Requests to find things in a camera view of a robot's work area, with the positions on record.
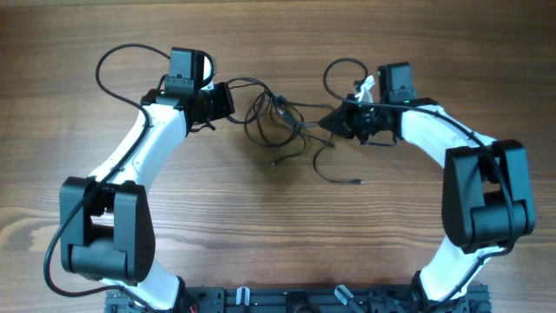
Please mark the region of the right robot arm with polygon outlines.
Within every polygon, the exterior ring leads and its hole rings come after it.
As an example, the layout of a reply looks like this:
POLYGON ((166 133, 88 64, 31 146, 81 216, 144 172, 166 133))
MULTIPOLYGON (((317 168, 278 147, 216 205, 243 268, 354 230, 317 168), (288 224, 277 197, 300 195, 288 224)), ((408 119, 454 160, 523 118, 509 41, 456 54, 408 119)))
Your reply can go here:
POLYGON ((431 262, 418 271, 405 301, 413 312, 456 309, 468 285, 491 259, 513 251, 536 224, 525 147, 496 140, 449 116, 430 97, 418 97, 408 62, 366 73, 355 92, 319 126, 370 144, 389 131, 413 144, 443 169, 441 221, 445 237, 431 262))

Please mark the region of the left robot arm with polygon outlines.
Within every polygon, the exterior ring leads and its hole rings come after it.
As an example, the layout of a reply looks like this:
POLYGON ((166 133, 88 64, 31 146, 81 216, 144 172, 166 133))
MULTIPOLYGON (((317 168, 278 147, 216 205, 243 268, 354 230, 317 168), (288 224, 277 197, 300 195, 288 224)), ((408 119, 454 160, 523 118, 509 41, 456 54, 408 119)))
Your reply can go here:
POLYGON ((43 262, 47 286, 61 296, 87 291, 57 287, 50 265, 55 249, 61 265, 102 283, 138 312, 195 312, 184 281, 155 258, 156 236, 148 193, 172 151, 185 138, 235 111, 227 83, 214 83, 215 63, 202 50, 173 48, 169 71, 140 102, 132 129, 111 156, 87 177, 70 176, 59 193, 60 226, 43 262))

